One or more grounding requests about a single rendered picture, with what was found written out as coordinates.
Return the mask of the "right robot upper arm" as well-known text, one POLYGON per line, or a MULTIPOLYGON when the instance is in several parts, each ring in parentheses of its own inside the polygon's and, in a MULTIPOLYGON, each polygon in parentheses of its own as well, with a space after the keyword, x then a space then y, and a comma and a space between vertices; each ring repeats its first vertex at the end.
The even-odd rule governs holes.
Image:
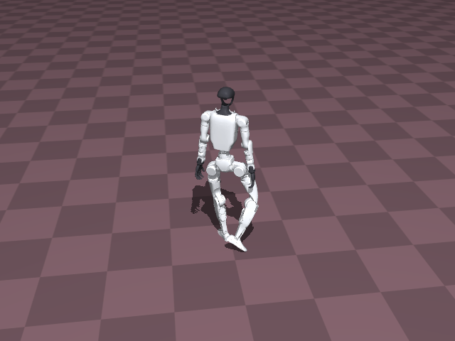
POLYGON ((249 137, 250 137, 249 120, 245 116, 237 115, 236 122, 237 122, 237 125, 240 127, 240 135, 241 135, 241 139, 242 139, 241 146, 243 148, 248 149, 248 143, 249 143, 249 141, 251 141, 251 140, 249 140, 249 137))

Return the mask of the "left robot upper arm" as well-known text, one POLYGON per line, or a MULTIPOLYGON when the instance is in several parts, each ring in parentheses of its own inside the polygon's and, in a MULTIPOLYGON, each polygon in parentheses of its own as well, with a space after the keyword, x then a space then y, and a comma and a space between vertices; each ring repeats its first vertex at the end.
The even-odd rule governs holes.
POLYGON ((210 135, 208 134, 209 126, 210 126, 210 114, 212 111, 205 111, 201 115, 201 123, 200 123, 200 141, 202 142, 209 142, 210 135))

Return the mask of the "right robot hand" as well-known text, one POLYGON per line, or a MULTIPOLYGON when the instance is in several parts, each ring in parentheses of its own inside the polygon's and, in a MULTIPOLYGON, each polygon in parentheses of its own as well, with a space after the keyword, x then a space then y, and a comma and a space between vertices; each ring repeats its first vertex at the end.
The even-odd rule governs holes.
POLYGON ((251 173, 252 184, 248 188, 252 188, 255 184, 255 169, 252 166, 249 166, 249 173, 251 173))

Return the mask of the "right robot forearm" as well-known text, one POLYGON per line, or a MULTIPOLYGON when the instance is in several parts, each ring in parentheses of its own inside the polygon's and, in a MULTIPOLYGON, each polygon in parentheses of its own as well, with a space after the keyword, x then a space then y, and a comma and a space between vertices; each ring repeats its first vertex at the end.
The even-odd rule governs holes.
POLYGON ((249 166, 252 166, 255 169, 254 165, 254 158, 253 158, 253 149, 252 149, 252 141, 248 143, 248 149, 244 150, 245 159, 247 163, 247 169, 249 170, 249 166))

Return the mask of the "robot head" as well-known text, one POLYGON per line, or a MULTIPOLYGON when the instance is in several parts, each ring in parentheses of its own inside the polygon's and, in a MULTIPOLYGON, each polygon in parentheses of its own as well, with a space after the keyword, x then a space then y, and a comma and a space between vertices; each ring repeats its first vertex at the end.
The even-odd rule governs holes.
POLYGON ((222 104, 221 104, 220 110, 217 111, 216 113, 219 115, 225 115, 225 116, 231 115, 232 113, 229 111, 229 106, 233 103, 234 96, 235 96, 235 91, 232 88, 222 87, 218 91, 218 97, 221 99, 222 104), (231 100, 231 103, 229 103, 229 104, 226 104, 223 101, 223 100, 227 100, 230 98, 232 98, 232 100, 231 100))

